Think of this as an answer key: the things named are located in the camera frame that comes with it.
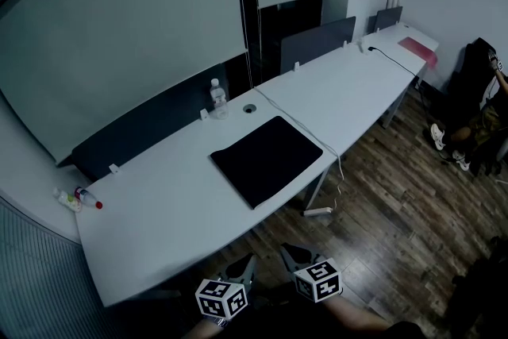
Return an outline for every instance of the white desk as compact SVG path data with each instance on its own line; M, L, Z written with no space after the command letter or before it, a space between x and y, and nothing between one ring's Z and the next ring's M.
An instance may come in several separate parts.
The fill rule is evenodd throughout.
M243 111L249 103L256 112ZM251 90L229 102L226 120L197 120L122 165L120 174L87 188L104 207L83 207L76 219L105 306L154 287L234 241L336 159L325 150L293 182L252 210L209 155L277 115L292 124Z
M381 48L418 72L425 62L396 44L407 35L431 49L437 47L403 26L369 36L368 46ZM260 89L341 154L412 79L384 56L361 54L349 44ZM242 110L249 103L257 106L253 114ZM120 174L108 175L88 188L104 207L84 207L76 217L105 306L146 291L224 247L308 184L319 188L322 174L335 160L325 149L299 177L255 210L209 158L277 115L293 124L262 95L249 91L229 103L228 119L195 121L122 165Z

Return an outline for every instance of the desk clip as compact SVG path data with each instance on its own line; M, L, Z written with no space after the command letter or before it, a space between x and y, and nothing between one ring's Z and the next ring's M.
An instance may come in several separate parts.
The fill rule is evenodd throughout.
M120 172L120 168L118 168L118 166L116 164L111 164L110 165L110 171L113 174L118 174Z
M201 120L206 120L206 119L210 118L210 116L208 114L208 110L206 110L206 109L201 109L199 111L199 114L201 115Z

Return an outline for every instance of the wooden floor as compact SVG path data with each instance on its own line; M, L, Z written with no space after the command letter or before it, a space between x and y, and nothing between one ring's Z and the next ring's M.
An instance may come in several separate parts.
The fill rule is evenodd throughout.
M347 151L332 216L303 218L290 202L190 273L204 278L254 252L258 280L276 287L288 281L280 244L313 245L341 268L346 298L389 322L416 322L427 337L447 337L452 277L489 256L493 236L508 233L508 185L443 161L424 128L419 93L412 90L389 129L373 125ZM499 178L508 180L506 166ZM334 206L339 181L335 166L314 207Z

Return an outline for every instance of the sneaker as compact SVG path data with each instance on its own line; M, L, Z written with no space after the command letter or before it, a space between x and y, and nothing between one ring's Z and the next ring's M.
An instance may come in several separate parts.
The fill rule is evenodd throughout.
M469 164L470 163L466 163L466 155L463 152L459 152L458 150L453 150L452 157L460 165L460 168L462 168L462 171L469 171Z
M436 123L434 123L432 126L430 126L430 136L432 136L432 139L434 140L434 143L436 144L437 150L441 151L443 148L445 148L445 143L443 143L443 136L445 135L445 132L441 132L439 130L439 127L437 127Z

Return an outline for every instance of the plastic bottle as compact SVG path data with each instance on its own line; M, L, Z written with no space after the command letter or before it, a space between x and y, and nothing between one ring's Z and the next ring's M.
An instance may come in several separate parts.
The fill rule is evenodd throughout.
M217 115L217 118L226 119L228 117L228 103L225 100L225 92L219 86L219 80L217 78L212 79L210 94L214 100L215 114Z
M97 209L102 208L102 202L98 201L97 198L84 188L77 187L74 191L74 196L79 199L83 205L94 206Z
M68 194L65 191L59 190L58 188L55 188L53 190L53 196L59 203L61 203L63 206L66 206L70 210L79 212L82 208L81 202L78 199L76 199L71 194Z

